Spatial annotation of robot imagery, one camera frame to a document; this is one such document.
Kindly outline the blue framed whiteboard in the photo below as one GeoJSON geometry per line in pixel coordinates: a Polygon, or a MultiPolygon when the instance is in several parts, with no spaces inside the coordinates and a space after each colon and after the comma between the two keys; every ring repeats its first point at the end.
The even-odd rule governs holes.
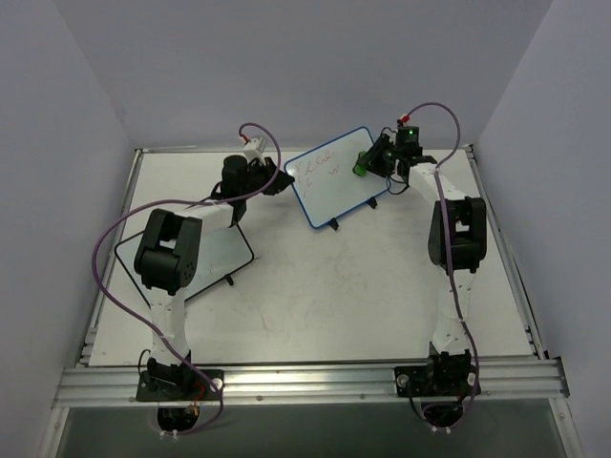
{"type": "Polygon", "coordinates": [[[371,132],[362,126],[284,164],[284,172],[294,178],[293,191],[312,228],[329,225],[387,192],[382,177],[372,173],[360,177],[352,171],[359,154],[372,145],[371,132]]]}

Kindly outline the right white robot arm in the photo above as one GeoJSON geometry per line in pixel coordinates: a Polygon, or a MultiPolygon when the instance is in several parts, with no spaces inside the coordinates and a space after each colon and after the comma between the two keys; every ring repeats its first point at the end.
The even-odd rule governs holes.
{"type": "Polygon", "coordinates": [[[428,256],[438,269],[437,321],[424,382],[443,394],[463,383],[474,386],[473,335],[467,309],[475,274],[487,254],[487,208],[482,198],[457,188],[426,156],[419,128],[406,119],[385,128],[358,164],[389,184],[397,181],[418,193],[432,208],[428,256]]]}

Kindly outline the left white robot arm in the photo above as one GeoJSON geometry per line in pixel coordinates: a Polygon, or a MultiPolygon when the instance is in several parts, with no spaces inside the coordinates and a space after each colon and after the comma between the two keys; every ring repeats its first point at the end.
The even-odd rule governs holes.
{"type": "Polygon", "coordinates": [[[147,373],[169,399],[185,398],[196,380],[186,339],[185,296],[196,277],[202,240],[237,225],[246,212],[246,201],[258,190],[275,196],[294,181],[269,157],[232,155],[223,161],[221,181],[208,198],[181,212],[151,212],[134,268],[152,294],[153,345],[147,373]]]}

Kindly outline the green whiteboard eraser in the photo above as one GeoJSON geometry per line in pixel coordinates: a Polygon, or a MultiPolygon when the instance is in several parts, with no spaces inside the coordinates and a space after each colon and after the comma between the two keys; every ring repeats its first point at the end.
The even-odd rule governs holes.
{"type": "Polygon", "coordinates": [[[358,154],[357,160],[352,168],[352,172],[358,177],[364,177],[368,172],[369,153],[361,151],[358,154]]]}

